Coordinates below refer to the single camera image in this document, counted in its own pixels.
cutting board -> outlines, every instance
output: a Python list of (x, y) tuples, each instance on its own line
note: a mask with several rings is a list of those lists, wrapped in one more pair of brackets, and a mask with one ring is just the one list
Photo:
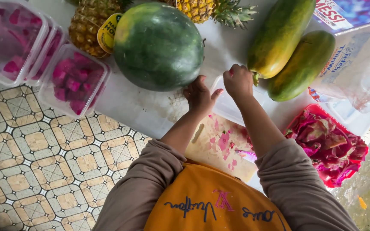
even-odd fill
[(216, 114), (205, 117), (191, 139), (185, 157), (209, 164), (248, 182), (258, 170), (235, 150), (252, 151), (245, 127)]

red plastic basket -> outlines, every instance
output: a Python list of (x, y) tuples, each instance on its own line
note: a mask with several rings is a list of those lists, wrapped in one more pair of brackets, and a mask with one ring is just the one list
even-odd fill
[[(349, 134), (353, 134), (352, 132), (350, 132), (347, 128), (345, 128), (345, 126), (343, 126), (342, 124), (340, 124), (339, 122), (336, 121), (335, 118), (333, 118), (329, 113), (327, 113), (319, 104), (309, 104), (308, 106), (306, 106), (295, 118), (294, 120), (292, 120), (292, 122), (289, 124), (288, 129), (292, 128), (294, 123), (302, 116), (303, 114), (303, 111), (305, 110), (308, 110), (310, 113), (312, 114), (316, 114), (316, 115), (320, 115), (320, 116), (323, 116), (323, 117), (327, 117), (327, 118), (330, 118), (332, 120), (332, 122), (334, 122), (336, 124), (336, 127), (340, 128), (345, 134), (349, 135)], [(349, 179), (351, 178), (354, 174), (356, 173), (356, 171), (350, 171), (345, 179)], [(330, 187), (330, 188), (334, 188), (335, 186), (333, 186), (330, 182), (327, 182), (327, 181), (324, 181), (325, 185), (327, 187)]]

tiled floor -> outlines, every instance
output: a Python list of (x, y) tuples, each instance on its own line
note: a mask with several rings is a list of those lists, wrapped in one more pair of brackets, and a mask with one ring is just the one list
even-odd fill
[(37, 92), (0, 85), (0, 230), (90, 230), (150, 138), (101, 114), (70, 119)]

person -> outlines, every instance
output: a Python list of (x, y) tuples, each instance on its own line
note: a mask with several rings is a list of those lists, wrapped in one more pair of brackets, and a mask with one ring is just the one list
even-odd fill
[(253, 97), (252, 73), (235, 64), (223, 76), (251, 137), (267, 197), (184, 157), (199, 122), (223, 92), (211, 95), (205, 76), (198, 76), (184, 90), (188, 113), (162, 139), (148, 142), (110, 191), (93, 230), (357, 231), (310, 158), (295, 140), (284, 137)]

green papaya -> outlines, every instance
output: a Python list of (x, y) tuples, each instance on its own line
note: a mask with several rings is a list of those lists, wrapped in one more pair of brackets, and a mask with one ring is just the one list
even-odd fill
[(248, 68), (257, 78), (272, 78), (292, 56), (307, 28), (316, 0), (278, 0), (248, 51)]
[(269, 97), (283, 102), (304, 92), (331, 58), (335, 45), (335, 37), (324, 30), (303, 36), (282, 71), (270, 79)]

